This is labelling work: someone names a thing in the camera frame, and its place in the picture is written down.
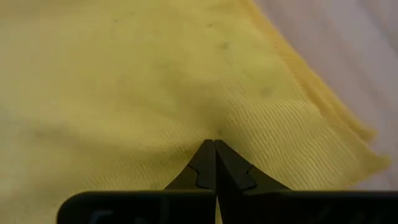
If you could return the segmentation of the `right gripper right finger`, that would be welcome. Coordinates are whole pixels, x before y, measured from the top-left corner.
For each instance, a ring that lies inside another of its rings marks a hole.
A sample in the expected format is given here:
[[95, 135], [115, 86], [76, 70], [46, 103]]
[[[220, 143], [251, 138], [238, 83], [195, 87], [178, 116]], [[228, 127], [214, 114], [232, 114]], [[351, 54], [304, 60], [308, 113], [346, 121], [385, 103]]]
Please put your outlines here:
[[398, 224], [398, 191], [292, 190], [214, 145], [223, 224]]

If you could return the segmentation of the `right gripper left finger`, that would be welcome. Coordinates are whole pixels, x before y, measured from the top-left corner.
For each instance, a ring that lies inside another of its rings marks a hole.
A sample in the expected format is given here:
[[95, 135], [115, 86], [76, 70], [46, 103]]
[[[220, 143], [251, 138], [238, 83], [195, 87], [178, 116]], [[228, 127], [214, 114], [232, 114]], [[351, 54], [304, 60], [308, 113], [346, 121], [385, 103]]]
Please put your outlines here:
[[205, 140], [163, 190], [89, 191], [70, 197], [57, 224], [215, 224], [216, 151]]

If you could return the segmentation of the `yellow microfiber towel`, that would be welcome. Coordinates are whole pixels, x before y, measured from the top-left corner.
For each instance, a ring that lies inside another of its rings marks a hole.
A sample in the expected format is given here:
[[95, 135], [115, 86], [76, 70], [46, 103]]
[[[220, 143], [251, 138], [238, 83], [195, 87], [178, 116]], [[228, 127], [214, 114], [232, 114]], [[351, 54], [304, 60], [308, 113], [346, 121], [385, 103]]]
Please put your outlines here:
[[219, 138], [293, 189], [389, 166], [251, 0], [0, 0], [0, 224], [161, 189]]

